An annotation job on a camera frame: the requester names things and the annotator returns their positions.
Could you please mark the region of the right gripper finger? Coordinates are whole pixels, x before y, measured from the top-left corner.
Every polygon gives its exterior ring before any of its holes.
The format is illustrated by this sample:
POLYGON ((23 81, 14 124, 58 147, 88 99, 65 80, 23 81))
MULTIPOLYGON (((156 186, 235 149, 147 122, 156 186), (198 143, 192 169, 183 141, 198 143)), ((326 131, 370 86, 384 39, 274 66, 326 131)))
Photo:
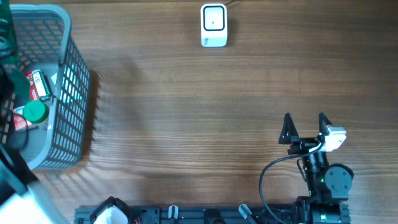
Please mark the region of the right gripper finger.
POLYGON ((319 132, 322 135, 328 135, 328 126, 332 125, 332 123, 324 113, 320 113, 318 115, 318 122, 319 122, 319 132))
POLYGON ((280 137, 278 140, 279 144, 295 144, 299 142, 299 134, 294 125, 293 119, 290 113, 286 113, 284 116, 284 123, 280 137))

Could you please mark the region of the green lid jar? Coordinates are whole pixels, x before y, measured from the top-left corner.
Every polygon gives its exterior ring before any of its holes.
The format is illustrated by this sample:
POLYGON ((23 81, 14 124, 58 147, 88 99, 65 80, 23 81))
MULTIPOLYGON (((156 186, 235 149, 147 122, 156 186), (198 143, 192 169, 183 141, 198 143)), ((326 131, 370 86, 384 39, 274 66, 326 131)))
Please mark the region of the green lid jar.
POLYGON ((40 100, 28 102, 22 110, 22 115, 32 124, 47 124, 49 118, 49 107, 40 100))

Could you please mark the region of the red Kleenex tissue pack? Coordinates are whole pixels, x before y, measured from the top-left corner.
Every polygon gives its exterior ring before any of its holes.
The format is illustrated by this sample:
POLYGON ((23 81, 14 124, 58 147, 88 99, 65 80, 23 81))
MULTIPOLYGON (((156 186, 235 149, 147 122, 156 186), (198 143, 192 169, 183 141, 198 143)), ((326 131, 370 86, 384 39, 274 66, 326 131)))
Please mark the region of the red Kleenex tissue pack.
POLYGON ((24 106, 13 109, 14 127, 16 131, 25 131, 27 129, 36 128, 36 125, 24 118, 23 109, 24 106))

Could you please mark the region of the green 3M gloves package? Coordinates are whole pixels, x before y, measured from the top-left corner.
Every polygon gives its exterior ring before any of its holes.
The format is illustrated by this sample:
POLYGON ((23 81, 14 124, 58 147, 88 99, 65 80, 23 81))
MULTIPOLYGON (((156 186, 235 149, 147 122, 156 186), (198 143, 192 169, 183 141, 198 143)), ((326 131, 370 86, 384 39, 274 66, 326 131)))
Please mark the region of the green 3M gloves package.
POLYGON ((19 49, 9 0, 1 0, 1 68, 14 85, 14 93, 30 99, 30 83, 20 70, 19 49))

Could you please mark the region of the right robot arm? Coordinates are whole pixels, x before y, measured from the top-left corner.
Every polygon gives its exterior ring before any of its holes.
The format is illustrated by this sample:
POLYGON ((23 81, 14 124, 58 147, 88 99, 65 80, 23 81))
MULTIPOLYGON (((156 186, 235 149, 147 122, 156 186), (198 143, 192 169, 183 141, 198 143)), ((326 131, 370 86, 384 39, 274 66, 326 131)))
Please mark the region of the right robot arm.
POLYGON ((294 203, 290 223, 350 224, 349 208, 345 204, 352 187, 354 173, 343 164, 330 164, 326 154, 338 149, 346 140, 346 130, 334 125, 320 113, 319 133, 314 138, 301 138, 289 113, 279 144, 288 144, 288 155, 302 161, 302 173, 308 196, 299 196, 294 203))

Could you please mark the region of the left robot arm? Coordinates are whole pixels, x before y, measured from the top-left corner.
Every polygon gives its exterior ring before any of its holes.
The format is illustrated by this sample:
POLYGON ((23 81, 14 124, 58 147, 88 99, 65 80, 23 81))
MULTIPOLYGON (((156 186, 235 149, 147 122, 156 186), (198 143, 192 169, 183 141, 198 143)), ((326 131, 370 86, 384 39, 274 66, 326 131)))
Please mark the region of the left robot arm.
POLYGON ((1 144, 1 223, 68 223, 15 149, 1 144))

